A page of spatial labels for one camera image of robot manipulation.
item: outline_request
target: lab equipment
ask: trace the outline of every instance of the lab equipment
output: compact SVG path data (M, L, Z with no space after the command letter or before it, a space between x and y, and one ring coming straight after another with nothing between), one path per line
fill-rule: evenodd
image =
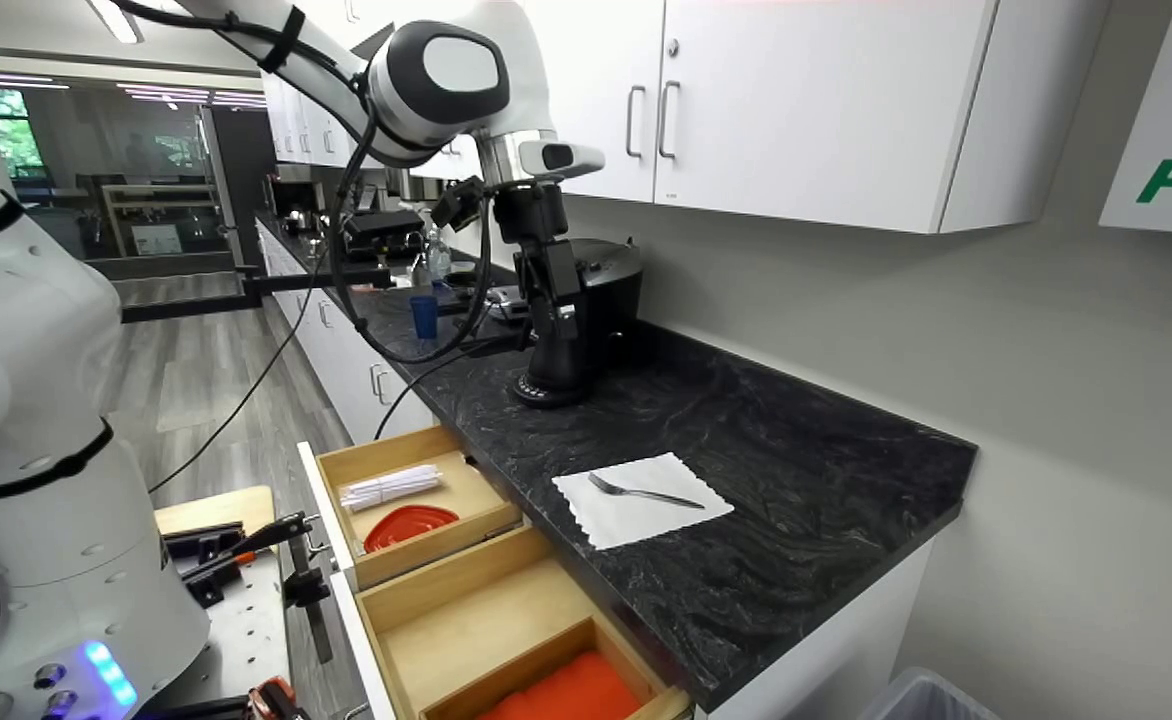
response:
M579 270L561 180L601 151L549 122L540 48L517 3L475 3L471 27L412 18L345 50L275 0L186 0L192 15L116 9L227 42L323 103L389 169L424 162L451 134L479 146L493 200L537 320L517 397L579 399ZM0 694L11 717L138 717L206 649L207 620L159 557L143 476L98 410L102 350L121 330L116 288L45 236L0 193Z

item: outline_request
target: paper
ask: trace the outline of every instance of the paper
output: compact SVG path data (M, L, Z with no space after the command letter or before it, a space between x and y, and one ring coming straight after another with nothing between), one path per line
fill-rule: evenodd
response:
M392 505L400 496L433 490L437 483L441 483L441 468L415 464L415 468L400 468L400 470L355 480L355 483L341 487L341 505L348 512L365 512L365 506Z
M696 499L705 506L685 506L654 496L607 496L588 476L604 476L622 487L668 490ZM551 480L561 496L574 505L578 523L584 527L588 545L607 553L626 545L642 545L675 527L708 523L728 515L731 505L721 499L680 454L647 454L631 464L592 468L578 476Z

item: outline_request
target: kitchen counter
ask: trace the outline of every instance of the kitchen counter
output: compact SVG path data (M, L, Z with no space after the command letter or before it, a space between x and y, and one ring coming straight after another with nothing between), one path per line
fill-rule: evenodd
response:
M430 346L412 340L408 293L361 293L355 316L396 350ZM521 355L463 355L415 392L705 707L933 538L978 460L955 436L647 325L578 409L517 404L521 367ZM675 452L737 512L592 553L551 476L656 452Z

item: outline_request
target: red plate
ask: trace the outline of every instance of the red plate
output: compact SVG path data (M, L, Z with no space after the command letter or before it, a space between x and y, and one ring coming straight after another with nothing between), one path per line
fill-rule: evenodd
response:
M433 505L404 505L396 512L389 512L365 538L367 553L404 545L412 537L437 531L444 523L455 523L459 515L450 506L433 506Z

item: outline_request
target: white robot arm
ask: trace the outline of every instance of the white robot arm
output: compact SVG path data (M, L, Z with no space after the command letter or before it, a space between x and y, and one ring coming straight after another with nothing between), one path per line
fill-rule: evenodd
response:
M487 187L563 180L604 162L597 146L551 134L543 59L521 3L471 3L451 15L455 22L389 22L351 50L286 0L179 3L328 108L355 139L367 134L367 155L389 169L415 169L455 134L475 139Z
M517 0L471 0L455 22L408 18L345 50L301 9L282 0L179 0L173 18L138 0L123 12L216 27L264 70L323 103L389 169L415 169L450 139L471 134L486 195L517 250L537 342L512 385L524 404L574 404L588 392L579 340L579 266L556 236L568 228L561 180L597 171L604 155L556 139L537 31Z

